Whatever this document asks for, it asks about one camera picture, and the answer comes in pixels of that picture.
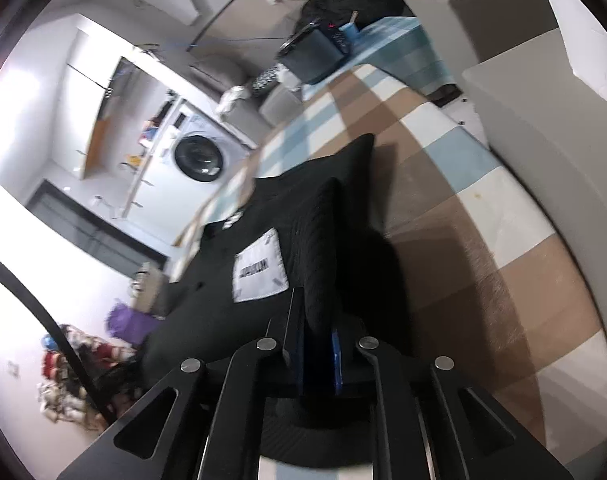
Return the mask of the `white washing machine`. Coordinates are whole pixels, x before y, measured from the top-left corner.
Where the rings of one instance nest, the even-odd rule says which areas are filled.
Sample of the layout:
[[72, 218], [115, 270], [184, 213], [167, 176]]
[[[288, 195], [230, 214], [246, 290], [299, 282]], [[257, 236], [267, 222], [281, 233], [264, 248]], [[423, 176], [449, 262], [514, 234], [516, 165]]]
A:
[[230, 131], [183, 101], [159, 132], [146, 181], [162, 191], [210, 192], [249, 154]]

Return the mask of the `purple bag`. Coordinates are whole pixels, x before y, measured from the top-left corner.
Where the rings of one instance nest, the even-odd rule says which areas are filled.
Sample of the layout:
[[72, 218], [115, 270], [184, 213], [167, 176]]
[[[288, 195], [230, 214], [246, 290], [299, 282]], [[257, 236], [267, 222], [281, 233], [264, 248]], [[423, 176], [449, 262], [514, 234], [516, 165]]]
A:
[[108, 313], [105, 326], [111, 337], [140, 347], [145, 338], [161, 323], [160, 318], [134, 310], [118, 300]]

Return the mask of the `black backpack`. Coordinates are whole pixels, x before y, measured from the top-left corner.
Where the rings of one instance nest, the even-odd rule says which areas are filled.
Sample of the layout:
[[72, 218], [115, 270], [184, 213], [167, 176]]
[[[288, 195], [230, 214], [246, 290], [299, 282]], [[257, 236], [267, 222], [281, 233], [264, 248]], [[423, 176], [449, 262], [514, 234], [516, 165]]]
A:
[[307, 0], [300, 10], [294, 32], [312, 22], [343, 26], [352, 14], [357, 14], [355, 26], [361, 30], [387, 16], [413, 16], [404, 0]]

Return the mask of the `checkered plaid tablecloth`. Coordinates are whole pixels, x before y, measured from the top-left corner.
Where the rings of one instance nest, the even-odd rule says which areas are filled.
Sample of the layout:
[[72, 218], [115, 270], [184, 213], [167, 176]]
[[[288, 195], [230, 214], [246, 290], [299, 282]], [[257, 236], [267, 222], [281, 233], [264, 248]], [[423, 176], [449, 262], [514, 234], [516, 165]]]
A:
[[419, 93], [363, 64], [312, 96], [197, 212], [172, 278], [204, 226], [256, 179], [373, 134], [375, 223], [395, 246], [428, 356], [479, 380], [577, 479], [607, 464], [607, 338], [587, 283], [513, 174]]

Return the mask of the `grey sofa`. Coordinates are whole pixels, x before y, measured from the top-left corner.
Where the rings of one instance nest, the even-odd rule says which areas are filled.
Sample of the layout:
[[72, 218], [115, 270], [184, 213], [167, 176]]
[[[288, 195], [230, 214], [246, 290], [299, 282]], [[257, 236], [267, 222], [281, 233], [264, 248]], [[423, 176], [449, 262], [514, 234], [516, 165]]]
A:
[[192, 81], [214, 101], [216, 118], [253, 144], [261, 144], [275, 127], [302, 110], [299, 84], [283, 84], [275, 70], [253, 77], [231, 58], [218, 54], [198, 58], [189, 69]]

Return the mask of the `black knit sweater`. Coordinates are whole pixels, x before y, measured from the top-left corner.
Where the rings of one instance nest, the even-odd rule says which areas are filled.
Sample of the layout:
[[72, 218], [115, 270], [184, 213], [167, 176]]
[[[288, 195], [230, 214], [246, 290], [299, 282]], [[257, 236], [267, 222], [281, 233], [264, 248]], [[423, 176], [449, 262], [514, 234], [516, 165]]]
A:
[[254, 181], [236, 218], [204, 227], [169, 287], [166, 319], [138, 352], [146, 386], [188, 358], [221, 367], [286, 315], [300, 290], [307, 327], [292, 360], [303, 396], [266, 404], [261, 452], [271, 460], [327, 469], [371, 458], [369, 409], [335, 348], [345, 333], [401, 344], [411, 331], [395, 248], [369, 223], [374, 143], [366, 133]]

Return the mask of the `grey cardboard box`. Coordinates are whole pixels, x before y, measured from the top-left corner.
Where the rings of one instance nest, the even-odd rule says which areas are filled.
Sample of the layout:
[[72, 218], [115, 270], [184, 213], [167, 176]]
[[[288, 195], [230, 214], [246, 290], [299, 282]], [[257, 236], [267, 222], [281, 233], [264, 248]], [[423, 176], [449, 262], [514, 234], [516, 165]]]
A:
[[404, 0], [456, 84], [463, 73], [557, 27], [549, 0]]

